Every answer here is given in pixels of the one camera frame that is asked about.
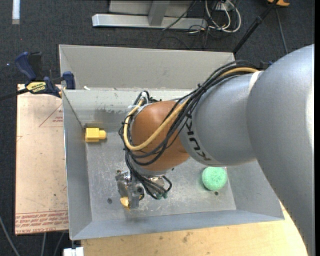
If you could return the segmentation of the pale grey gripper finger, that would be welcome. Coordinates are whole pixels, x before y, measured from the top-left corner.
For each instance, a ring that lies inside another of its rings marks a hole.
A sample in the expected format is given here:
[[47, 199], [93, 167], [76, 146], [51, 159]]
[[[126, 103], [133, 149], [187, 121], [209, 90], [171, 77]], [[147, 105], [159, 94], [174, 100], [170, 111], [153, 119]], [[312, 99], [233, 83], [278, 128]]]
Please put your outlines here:
[[130, 191], [128, 194], [129, 208], [137, 209], [140, 202], [140, 193], [136, 191]]
[[115, 175], [118, 192], [121, 197], [128, 197], [129, 174], [128, 171], [117, 170]]

